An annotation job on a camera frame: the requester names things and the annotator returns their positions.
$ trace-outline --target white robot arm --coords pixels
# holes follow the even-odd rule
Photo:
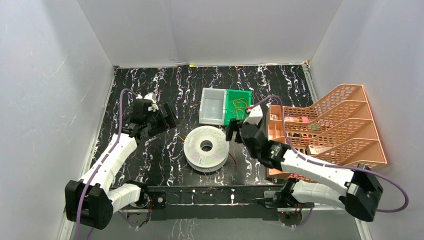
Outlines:
[[[325,167],[334,165],[312,156],[305,161],[303,153],[295,153],[290,146],[268,140],[260,129],[263,112],[258,105],[249,110],[244,120],[231,119],[226,129],[226,140],[231,141],[236,132],[235,142],[246,146],[252,158],[268,168],[294,173],[317,183],[289,178],[281,192],[265,192],[265,205],[293,207],[299,203],[320,203],[345,209],[352,216],[372,222],[383,194],[383,187],[375,175],[349,169]],[[367,169],[365,165],[358,168]]]
[[[77,221],[78,205],[83,199],[80,222],[84,225],[103,229],[112,214],[128,205],[146,206],[149,201],[147,185],[127,181],[111,190],[112,182],[124,162],[133,153],[141,140],[165,132],[178,125],[178,120],[168,103],[162,109],[156,103],[153,93],[134,100],[129,119],[122,127],[122,133],[114,134],[111,143],[100,158],[79,181],[69,181],[65,187],[66,217]]]

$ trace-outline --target green plastic container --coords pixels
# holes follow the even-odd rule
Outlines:
[[[244,90],[226,90],[224,125],[228,126],[230,119],[244,120],[247,115],[245,108],[252,104],[252,92]]]

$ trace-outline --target black marble-pattern surface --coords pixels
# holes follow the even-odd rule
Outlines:
[[[199,174],[188,165],[178,135],[185,138],[200,126],[202,88],[252,91],[252,103],[272,94],[279,95],[286,106],[306,107],[313,103],[301,65],[117,69],[93,163],[117,132],[119,96],[124,88],[143,96],[154,92],[159,103],[170,103],[180,124],[140,144],[116,175],[114,187],[129,179],[164,187],[282,184],[284,180],[267,178],[266,168],[250,158],[242,144],[234,142],[230,142],[229,149],[237,166],[229,157],[217,172]],[[124,108],[131,101],[125,96]]]

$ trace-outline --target white storage box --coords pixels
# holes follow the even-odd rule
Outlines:
[[[199,110],[199,123],[224,125],[226,89],[203,88]]]

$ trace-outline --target white filament spool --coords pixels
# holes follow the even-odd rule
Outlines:
[[[225,138],[226,135],[213,126],[193,129],[184,140],[184,154],[188,164],[204,173],[220,169],[226,163],[230,149]]]

